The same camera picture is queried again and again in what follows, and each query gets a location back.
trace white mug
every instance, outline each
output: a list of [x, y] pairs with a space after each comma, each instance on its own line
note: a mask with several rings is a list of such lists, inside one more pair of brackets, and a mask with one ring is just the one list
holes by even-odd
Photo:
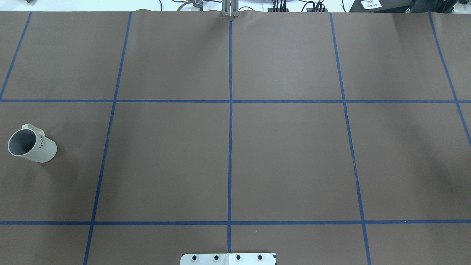
[[25, 124], [21, 126], [21, 130], [10, 137], [8, 151], [15, 157], [44, 163], [56, 155], [57, 145], [44, 136], [43, 130], [31, 124]]

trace white label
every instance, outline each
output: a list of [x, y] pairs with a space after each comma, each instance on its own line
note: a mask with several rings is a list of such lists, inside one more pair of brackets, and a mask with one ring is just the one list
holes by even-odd
[[382, 8], [379, 0], [363, 0], [361, 1], [364, 9]]

